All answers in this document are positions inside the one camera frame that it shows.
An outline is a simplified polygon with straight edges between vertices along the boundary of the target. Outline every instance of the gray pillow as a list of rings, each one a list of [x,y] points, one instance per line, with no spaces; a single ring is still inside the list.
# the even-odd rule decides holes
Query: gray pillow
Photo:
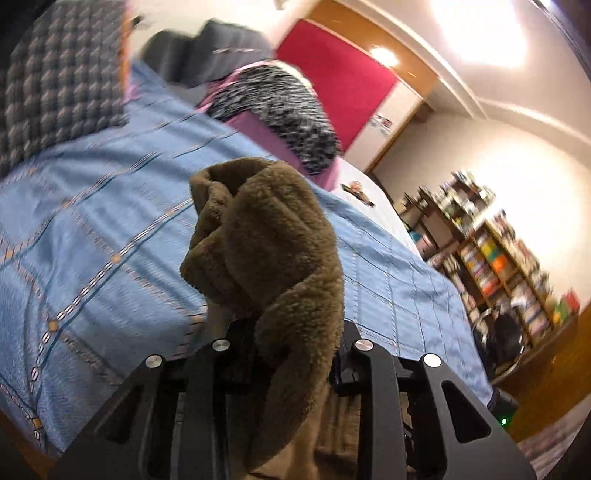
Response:
[[[142,49],[142,60],[165,82],[178,83],[193,37],[173,30],[161,30]]]
[[[196,87],[221,80],[249,63],[274,58],[275,51],[260,32],[209,20],[189,46],[181,83]]]
[[[207,83],[193,88],[185,87],[185,85],[180,85],[178,83],[169,83],[168,88],[172,90],[177,97],[192,107],[199,105],[207,96]]]
[[[0,73],[0,179],[47,147],[127,122],[124,19],[122,0],[66,1],[27,31]]]

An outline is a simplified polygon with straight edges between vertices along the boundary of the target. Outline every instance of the bed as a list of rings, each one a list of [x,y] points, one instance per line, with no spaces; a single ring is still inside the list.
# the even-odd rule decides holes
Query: bed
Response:
[[[48,452],[65,450],[146,356],[209,340],[205,299],[178,273],[196,221],[188,178],[273,158],[144,63],[132,73],[127,126],[44,150],[0,181],[0,409]],[[310,184],[337,235],[347,320],[392,354],[437,353],[486,404],[492,387],[453,285],[399,241],[392,215]]]
[[[404,227],[402,220],[398,217],[398,214],[394,210],[394,207],[392,207],[392,204],[390,204],[390,201],[382,189],[367,175],[359,171],[346,160],[339,158],[337,166],[338,177],[332,193],[355,207],[356,210],[363,213],[370,220],[373,220],[377,225],[403,244],[403,246],[409,251],[421,258],[421,254]],[[352,181],[358,181],[361,184],[363,192],[374,204],[373,207],[364,204],[342,189],[342,184],[349,185]]]

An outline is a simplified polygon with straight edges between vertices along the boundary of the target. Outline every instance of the checkered pillow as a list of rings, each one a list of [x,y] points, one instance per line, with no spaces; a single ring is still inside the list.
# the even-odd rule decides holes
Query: checkered pillow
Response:
[[[127,122],[124,19],[122,0],[62,1],[27,31],[0,72],[0,179],[47,147]]]

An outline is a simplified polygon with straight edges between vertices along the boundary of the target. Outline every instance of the bookshelf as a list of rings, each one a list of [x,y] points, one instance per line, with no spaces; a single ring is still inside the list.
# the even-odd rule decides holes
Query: bookshelf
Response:
[[[527,306],[520,312],[520,321],[529,346],[537,346],[552,331],[552,317],[545,309],[545,297],[536,291],[529,276],[490,223],[485,222],[476,228],[443,261],[442,267],[450,279],[454,275],[456,280],[461,280],[465,292],[460,291],[460,295],[471,322],[492,305],[510,303],[513,296],[523,296]],[[468,308],[472,304],[476,305],[475,309]]]
[[[461,244],[472,233],[474,221],[494,200],[495,194],[490,189],[478,186],[469,173],[460,171],[452,173],[452,179],[437,192],[420,187],[416,197],[405,193],[394,208],[410,230],[429,240],[431,248],[423,252],[423,259],[428,260]],[[429,222],[429,227],[425,220],[433,217],[439,221]],[[430,230],[438,224],[443,224],[443,228]]]

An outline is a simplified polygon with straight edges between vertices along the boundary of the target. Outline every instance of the wooden shelf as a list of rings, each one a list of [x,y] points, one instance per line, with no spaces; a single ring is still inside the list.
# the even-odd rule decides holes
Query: wooden shelf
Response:
[[[550,326],[553,328],[554,325],[552,324],[552,321],[551,321],[551,313],[548,312],[548,310],[546,309],[546,299],[543,299],[541,297],[541,295],[538,294],[538,291],[535,289],[533,283],[531,282],[529,275],[527,275],[525,273],[525,271],[521,268],[519,262],[513,256],[513,254],[507,250],[502,238],[499,236],[498,233],[496,233],[496,230],[494,229],[494,227],[489,222],[485,222],[482,225],[482,227],[486,228],[486,230],[492,235],[493,239],[496,241],[496,243],[499,245],[499,247],[501,247],[503,249],[503,251],[507,254],[507,256],[509,256],[511,261],[517,266],[517,268],[519,269],[519,272],[523,275],[524,280],[527,282],[528,287],[534,293],[535,298],[540,302],[540,305],[542,305],[542,309],[544,310],[544,312],[546,313],[546,316],[548,317],[548,321],[550,322]]]
[[[493,272],[493,274],[495,275],[495,277],[499,281],[499,284],[488,295],[486,295],[484,293],[484,291],[481,289],[480,285],[478,284],[478,280],[474,276],[474,273],[472,273],[472,270],[468,267],[468,265],[466,264],[466,261],[464,260],[464,258],[460,254],[460,249],[457,250],[457,256],[462,261],[462,264],[466,267],[466,270],[468,270],[468,273],[470,274],[470,276],[472,277],[472,280],[476,284],[476,288],[478,288],[478,290],[480,291],[480,294],[485,299],[486,304],[489,306],[489,308],[491,308],[492,307],[492,302],[490,301],[490,298],[495,293],[497,293],[502,288],[502,289],[505,290],[505,292],[507,293],[507,295],[509,296],[509,298],[511,298],[512,290],[509,288],[509,285],[507,285],[506,280],[503,280],[503,279],[501,279],[499,277],[499,274],[492,267],[492,263],[488,260],[488,258],[486,257],[486,255],[482,252],[482,250],[480,249],[480,246],[476,243],[476,239],[474,238],[474,236],[471,236],[470,237],[470,240],[472,241],[472,244],[473,244],[474,248],[476,248],[478,254],[484,259],[484,261],[486,262],[486,264],[488,265],[488,267],[490,268],[490,270]],[[510,279],[512,276],[516,275],[517,273],[520,273],[521,272],[521,270],[518,270],[519,269],[519,265],[515,261],[513,261],[513,263],[515,264],[515,266],[517,268],[514,269],[514,270],[512,270],[512,273],[511,273],[511,275],[509,277],[507,277],[507,280]],[[519,314],[519,321],[521,322],[521,327],[523,328],[524,334],[527,337],[528,342],[530,343],[530,345],[535,346],[538,341],[535,340],[534,337],[533,337],[533,335],[531,334],[530,329],[529,329],[527,323],[525,322],[525,319],[523,318],[523,314],[522,313]]]
[[[454,283],[452,280],[452,277],[455,275],[457,277],[457,279],[459,280],[459,282],[464,286],[466,293],[469,295],[468,290],[467,290],[466,286],[464,285],[464,282],[462,281],[462,278],[460,277],[460,275],[457,271],[448,270],[446,267],[441,267],[441,269],[445,272],[444,273],[445,276],[447,278],[449,278],[452,283]],[[470,322],[470,324],[472,324],[472,319],[470,318],[470,314],[474,310],[478,310],[478,305],[476,305],[474,308],[470,308],[469,305],[467,305],[466,302],[464,302],[464,298],[462,297],[462,294],[460,294],[460,300],[464,304],[464,308],[466,309],[466,313],[468,314],[468,321]]]
[[[462,186],[462,190],[470,191],[475,198],[480,199],[480,191],[474,188],[474,185],[468,185],[463,179],[461,179],[456,173],[452,173],[452,177],[455,183]]]
[[[450,219],[443,210],[439,207],[437,202],[433,200],[433,198],[423,189],[420,188],[418,190],[418,194],[421,196],[423,200],[427,202],[427,205],[439,215],[439,217],[443,220],[446,226],[449,228],[450,232],[452,233],[452,237],[455,238],[459,242],[463,242],[466,239],[465,232],[458,227],[452,219]]]
[[[432,213],[437,213],[439,216],[442,216],[443,212],[441,211],[439,206],[430,198],[430,196],[422,191],[422,189],[419,190],[419,194],[420,194],[420,200],[418,202],[416,202],[408,193],[404,194],[405,199],[406,199],[406,203],[407,203],[407,208],[403,212],[400,212],[398,214],[398,216],[400,217],[400,219],[403,222],[405,222],[408,225],[408,228],[410,230],[416,230],[416,228],[418,226],[420,226],[421,229],[424,231],[424,235],[426,235],[427,238],[429,239],[429,241],[435,246],[435,251],[430,251],[428,253],[427,257],[421,256],[424,261],[427,261],[433,255],[437,255],[438,253],[445,251],[450,246],[452,246],[455,242],[459,241],[458,239],[460,238],[460,235],[461,235],[462,240],[464,240],[466,237],[465,237],[465,235],[460,233],[461,229],[455,223],[453,223],[449,219],[447,219],[447,220],[444,220],[447,227],[451,228],[448,222],[451,222],[451,224],[454,226],[454,230],[451,231],[452,238],[450,241],[446,242],[444,245],[439,245],[439,243],[435,240],[435,237],[433,236],[433,234],[429,231],[429,228],[427,227],[427,225],[425,224],[423,219],[424,219],[424,217],[428,217]],[[426,204],[427,204],[426,206],[420,205],[420,203],[423,201],[426,202]],[[404,214],[406,214],[411,209],[417,209],[417,212],[419,215],[418,215],[418,218],[416,220],[414,220],[413,222],[407,222],[406,220],[402,219],[402,216]]]

